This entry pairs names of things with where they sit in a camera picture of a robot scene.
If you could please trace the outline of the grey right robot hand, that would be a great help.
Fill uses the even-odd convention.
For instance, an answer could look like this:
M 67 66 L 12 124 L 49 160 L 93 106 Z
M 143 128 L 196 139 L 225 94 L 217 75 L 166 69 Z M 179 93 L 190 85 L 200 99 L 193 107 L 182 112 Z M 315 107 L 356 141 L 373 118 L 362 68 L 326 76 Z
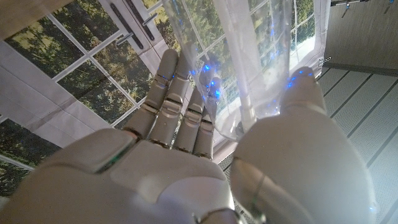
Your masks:
M 213 163 L 210 106 L 191 98 L 178 111 L 187 56 L 163 54 L 149 101 L 121 129 L 101 129 L 44 160 L 1 209 L 2 223 L 371 223 L 371 175 L 328 116 L 310 67 L 287 77 L 280 113 L 257 120 L 233 154 L 229 175 Z M 172 131 L 178 129 L 178 136 Z

